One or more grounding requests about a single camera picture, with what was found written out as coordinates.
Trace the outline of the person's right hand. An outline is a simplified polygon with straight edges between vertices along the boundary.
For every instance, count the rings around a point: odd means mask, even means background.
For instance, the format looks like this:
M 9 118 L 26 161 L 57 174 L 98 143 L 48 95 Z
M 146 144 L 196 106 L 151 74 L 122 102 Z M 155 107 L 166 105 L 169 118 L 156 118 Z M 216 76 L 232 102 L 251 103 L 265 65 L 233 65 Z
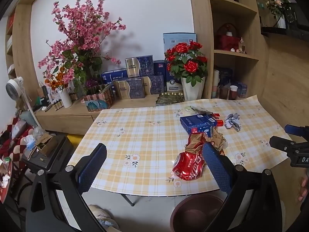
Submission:
M 305 175 L 300 181 L 300 191 L 298 195 L 298 201 L 303 202 L 308 194 L 308 176 Z

